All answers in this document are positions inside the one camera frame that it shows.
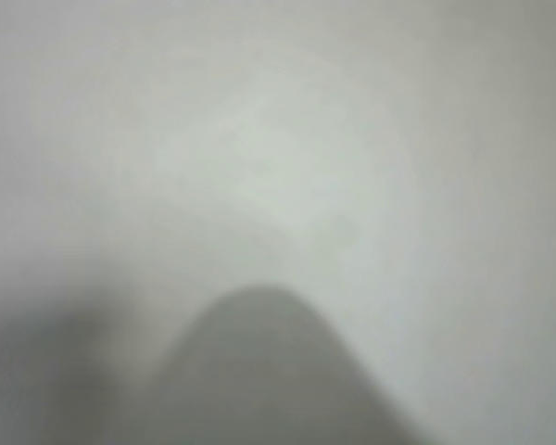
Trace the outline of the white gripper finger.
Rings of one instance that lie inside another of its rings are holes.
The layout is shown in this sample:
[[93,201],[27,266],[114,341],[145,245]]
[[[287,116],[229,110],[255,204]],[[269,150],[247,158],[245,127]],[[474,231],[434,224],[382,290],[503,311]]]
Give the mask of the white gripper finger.
[[337,333],[294,293],[219,299],[166,361],[151,394],[155,444],[421,444]]

